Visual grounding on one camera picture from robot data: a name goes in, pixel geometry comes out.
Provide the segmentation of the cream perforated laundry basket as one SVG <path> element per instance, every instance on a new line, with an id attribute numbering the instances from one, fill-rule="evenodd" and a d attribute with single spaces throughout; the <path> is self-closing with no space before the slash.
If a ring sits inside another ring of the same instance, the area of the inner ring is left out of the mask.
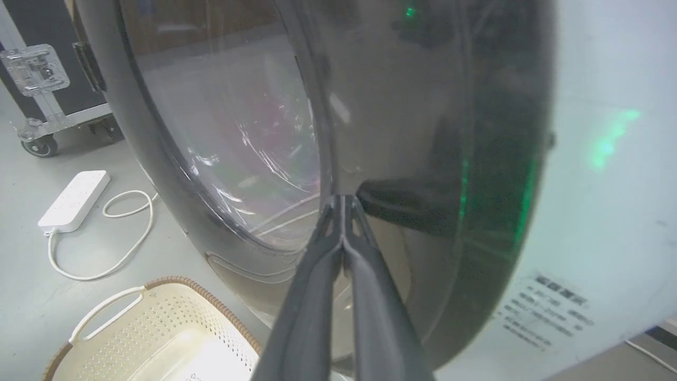
<path id="1" fill-rule="evenodd" d="M 262 347 L 207 289 L 164 277 L 87 313 L 42 381 L 250 381 Z"/>

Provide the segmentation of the black flight case on wheels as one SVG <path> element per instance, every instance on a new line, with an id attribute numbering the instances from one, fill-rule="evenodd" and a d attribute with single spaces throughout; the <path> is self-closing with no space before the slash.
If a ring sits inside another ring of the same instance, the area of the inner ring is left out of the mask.
<path id="1" fill-rule="evenodd" d="M 0 0 L 0 125 L 30 155 L 56 155 L 70 128 L 123 140 L 87 44 L 75 0 Z"/>

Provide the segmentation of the white power strip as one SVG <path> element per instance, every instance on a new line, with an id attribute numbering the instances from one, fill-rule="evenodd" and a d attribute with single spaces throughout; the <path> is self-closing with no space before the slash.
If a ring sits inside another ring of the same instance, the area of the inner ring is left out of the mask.
<path id="1" fill-rule="evenodd" d="M 105 170 L 79 172 L 46 210 L 37 226 L 46 235 L 76 231 L 109 181 L 111 177 Z"/>

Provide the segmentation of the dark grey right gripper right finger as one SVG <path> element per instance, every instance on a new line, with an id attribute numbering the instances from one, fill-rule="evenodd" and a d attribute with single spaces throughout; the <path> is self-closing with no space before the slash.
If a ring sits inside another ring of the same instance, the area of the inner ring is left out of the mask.
<path id="1" fill-rule="evenodd" d="M 362 205 L 350 195 L 344 266 L 353 293 L 354 381 L 435 381 Z"/>

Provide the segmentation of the white washing machine body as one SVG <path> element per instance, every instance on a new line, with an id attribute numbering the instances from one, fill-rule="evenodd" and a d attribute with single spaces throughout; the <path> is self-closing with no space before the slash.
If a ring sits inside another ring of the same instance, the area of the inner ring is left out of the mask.
<path id="1" fill-rule="evenodd" d="M 677 314 L 677 0 L 554 0 L 552 147 L 516 270 L 438 381 L 537 381 Z"/>

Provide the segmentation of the dark glass washing machine door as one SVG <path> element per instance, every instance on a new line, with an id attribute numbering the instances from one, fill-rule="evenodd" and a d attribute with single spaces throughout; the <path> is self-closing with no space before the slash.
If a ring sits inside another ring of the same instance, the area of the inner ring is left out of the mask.
<path id="1" fill-rule="evenodd" d="M 272 326 L 324 205 L 358 198 L 428 361 L 488 323 L 546 148 L 554 0 L 75 0 L 184 234 Z"/>

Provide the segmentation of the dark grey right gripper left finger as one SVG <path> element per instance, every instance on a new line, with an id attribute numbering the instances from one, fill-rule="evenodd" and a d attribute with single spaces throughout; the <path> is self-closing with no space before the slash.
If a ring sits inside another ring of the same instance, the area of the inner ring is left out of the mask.
<path id="1" fill-rule="evenodd" d="M 342 265 L 345 198 L 320 214 L 251 381 L 329 381 L 333 289 Z"/>

